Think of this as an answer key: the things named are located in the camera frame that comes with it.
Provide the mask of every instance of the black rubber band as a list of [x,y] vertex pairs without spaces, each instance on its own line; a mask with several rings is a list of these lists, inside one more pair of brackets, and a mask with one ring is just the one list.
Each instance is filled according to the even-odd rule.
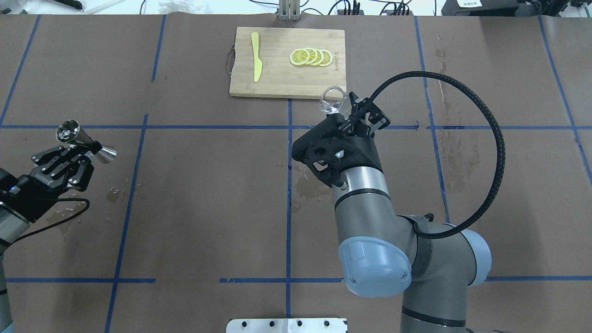
[[337,202],[335,203],[335,209],[337,209],[337,205],[339,205],[341,203],[341,201],[343,201],[351,196],[355,196],[356,194],[362,194],[362,193],[380,194],[382,196],[387,197],[389,200],[391,199],[391,197],[386,192],[381,191],[381,190],[377,190],[376,188],[360,188],[359,190],[348,192],[348,193],[344,194],[343,196],[341,196],[341,198],[337,199]]
[[0,245],[2,245],[2,246],[4,246],[4,247],[7,248],[7,247],[11,246],[12,243],[9,243],[9,242],[3,240],[2,238],[0,238]]
[[444,319],[438,317],[432,317],[429,315],[424,315],[423,313],[415,312],[413,310],[407,309],[403,306],[401,310],[403,314],[415,318],[417,320],[425,321],[431,324],[441,325],[441,326],[450,326],[450,327],[465,327],[466,320],[463,321],[456,321],[453,319]]

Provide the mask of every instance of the light blue joint cap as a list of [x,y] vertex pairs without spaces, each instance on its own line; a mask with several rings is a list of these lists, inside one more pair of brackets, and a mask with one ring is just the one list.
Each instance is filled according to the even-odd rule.
[[[451,223],[444,224],[455,227],[455,225]],[[466,241],[469,242],[473,254],[475,255],[475,263],[477,265],[475,280],[469,284],[469,287],[478,286],[485,281],[487,274],[489,274],[489,271],[491,270],[491,250],[485,239],[473,230],[465,229],[461,231],[461,234],[465,237]]]
[[390,297],[411,284],[411,263],[393,244],[366,236],[339,245],[339,260],[348,289],[362,297]]
[[8,327],[6,327],[4,331],[0,333],[14,333],[14,322],[11,322],[10,325],[8,325]]

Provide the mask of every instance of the sliced lemon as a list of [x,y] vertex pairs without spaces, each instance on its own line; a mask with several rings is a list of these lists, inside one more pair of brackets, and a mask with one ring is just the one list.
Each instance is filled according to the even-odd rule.
[[318,64],[319,67],[327,67],[333,62],[333,54],[327,50],[320,50],[323,54],[323,61]]
[[317,53],[318,57],[317,57],[317,61],[311,63],[311,66],[318,66],[323,62],[323,59],[325,59],[325,55],[323,52],[321,52],[321,50],[319,49],[314,49],[314,51]]
[[313,49],[312,47],[307,47],[306,50],[310,54],[310,56],[308,57],[308,61],[306,62],[306,64],[307,65],[310,65],[313,62],[317,61],[317,58],[318,58],[317,49]]
[[295,66],[305,65],[310,57],[310,52],[307,49],[295,49],[290,53],[290,62]]

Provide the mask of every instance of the wooden cutting board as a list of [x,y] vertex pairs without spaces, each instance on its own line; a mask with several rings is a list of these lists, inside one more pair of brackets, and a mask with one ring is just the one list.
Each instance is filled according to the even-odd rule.
[[[253,81],[251,33],[254,31],[259,33],[259,58],[263,62],[257,83]],[[290,53],[305,47],[332,52],[333,63],[327,67],[292,65]],[[343,30],[238,27],[234,48],[231,96],[318,99],[333,85],[347,91]]]

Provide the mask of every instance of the knife blade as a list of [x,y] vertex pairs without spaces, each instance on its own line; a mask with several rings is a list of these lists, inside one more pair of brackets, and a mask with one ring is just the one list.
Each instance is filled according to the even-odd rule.
[[254,73],[253,81],[258,82],[263,71],[263,62],[259,59],[259,33],[253,32],[251,34],[251,42],[253,43],[253,59],[254,59]]

